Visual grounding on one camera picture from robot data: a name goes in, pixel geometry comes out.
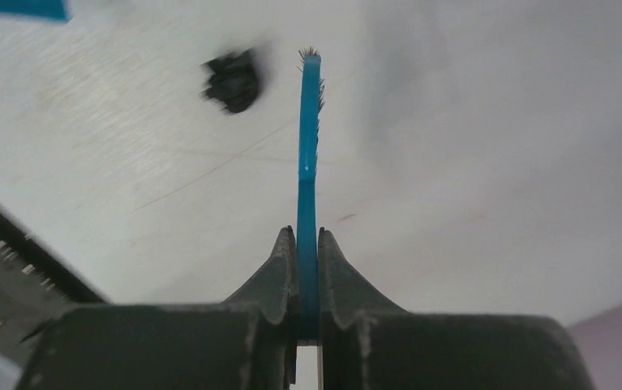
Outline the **blue hand brush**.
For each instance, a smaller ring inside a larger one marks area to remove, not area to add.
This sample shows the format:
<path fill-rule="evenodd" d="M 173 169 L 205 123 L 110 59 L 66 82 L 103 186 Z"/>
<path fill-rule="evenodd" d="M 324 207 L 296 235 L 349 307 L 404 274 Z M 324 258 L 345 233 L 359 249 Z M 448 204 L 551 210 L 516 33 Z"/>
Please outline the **blue hand brush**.
<path fill-rule="evenodd" d="M 298 132 L 297 260 L 302 320 L 298 339 L 301 345 L 317 345 L 320 295 L 315 184 L 324 80 L 321 78 L 320 52 L 309 46 L 300 50 L 299 54 L 302 84 Z"/>

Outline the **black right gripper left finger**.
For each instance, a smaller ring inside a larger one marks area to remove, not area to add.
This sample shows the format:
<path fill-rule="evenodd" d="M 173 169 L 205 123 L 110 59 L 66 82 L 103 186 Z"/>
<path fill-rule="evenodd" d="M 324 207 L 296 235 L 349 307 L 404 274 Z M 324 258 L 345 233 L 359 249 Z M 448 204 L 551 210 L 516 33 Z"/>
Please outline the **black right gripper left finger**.
<path fill-rule="evenodd" d="M 287 389 L 296 380 L 293 230 L 220 303 L 84 305 L 48 323 L 19 389 Z"/>

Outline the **blue dustpan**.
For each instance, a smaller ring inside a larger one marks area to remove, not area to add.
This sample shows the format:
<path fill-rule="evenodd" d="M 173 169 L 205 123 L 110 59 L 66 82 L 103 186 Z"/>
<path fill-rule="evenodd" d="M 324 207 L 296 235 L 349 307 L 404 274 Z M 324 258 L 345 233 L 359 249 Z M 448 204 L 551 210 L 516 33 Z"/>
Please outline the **blue dustpan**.
<path fill-rule="evenodd" d="M 68 22 L 70 16 L 63 0 L 0 0 L 0 15 L 15 15 Z"/>

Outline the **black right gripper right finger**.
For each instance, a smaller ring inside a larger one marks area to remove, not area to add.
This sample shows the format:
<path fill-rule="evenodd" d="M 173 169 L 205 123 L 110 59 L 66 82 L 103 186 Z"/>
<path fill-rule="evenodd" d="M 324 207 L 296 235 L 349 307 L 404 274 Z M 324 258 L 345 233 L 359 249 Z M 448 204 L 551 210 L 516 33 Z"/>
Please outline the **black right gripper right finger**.
<path fill-rule="evenodd" d="M 318 238 L 322 389 L 591 389 L 567 330 L 552 318 L 417 314 L 382 294 Z"/>

